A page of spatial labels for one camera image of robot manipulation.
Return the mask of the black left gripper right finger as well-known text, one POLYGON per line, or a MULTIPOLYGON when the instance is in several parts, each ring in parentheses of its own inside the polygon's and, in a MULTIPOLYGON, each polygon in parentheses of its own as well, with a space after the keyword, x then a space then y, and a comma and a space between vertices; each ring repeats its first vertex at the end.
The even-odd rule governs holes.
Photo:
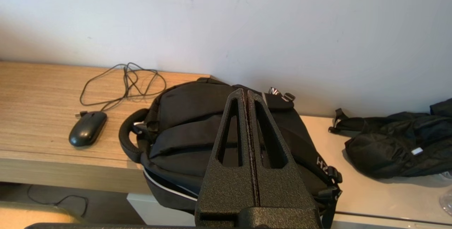
POLYGON ((248 92, 255 219, 319 219, 289 147, 261 96, 248 92))

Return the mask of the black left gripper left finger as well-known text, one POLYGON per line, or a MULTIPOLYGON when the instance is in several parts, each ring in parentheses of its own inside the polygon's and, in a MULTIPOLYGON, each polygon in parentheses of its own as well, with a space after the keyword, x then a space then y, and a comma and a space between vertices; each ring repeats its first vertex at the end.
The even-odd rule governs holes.
POLYGON ((227 98, 197 199, 196 219, 236 219, 242 209, 259 204, 249 101, 243 89, 235 90, 227 98), (237 121, 238 166, 227 167, 224 155, 233 117, 237 121))

